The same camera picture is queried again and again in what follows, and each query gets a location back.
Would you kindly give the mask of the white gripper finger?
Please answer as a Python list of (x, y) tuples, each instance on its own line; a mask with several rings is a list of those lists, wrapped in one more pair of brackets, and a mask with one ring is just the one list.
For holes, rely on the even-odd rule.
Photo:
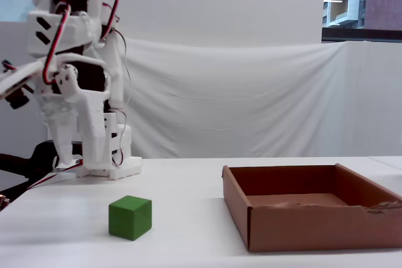
[(73, 159), (72, 139), (76, 124), (74, 109), (68, 102), (42, 101), (40, 110), (60, 161), (69, 164)]
[(81, 74), (72, 64), (64, 64), (56, 82), (64, 100), (78, 113), (84, 166), (100, 168), (106, 146), (104, 102), (109, 97), (103, 69), (85, 68)]

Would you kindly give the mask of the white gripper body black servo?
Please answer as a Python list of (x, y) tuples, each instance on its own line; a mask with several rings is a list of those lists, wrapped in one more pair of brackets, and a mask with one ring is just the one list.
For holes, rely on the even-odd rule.
[(103, 108), (109, 98), (106, 64), (83, 55), (55, 55), (36, 81), (35, 97), (54, 107)]

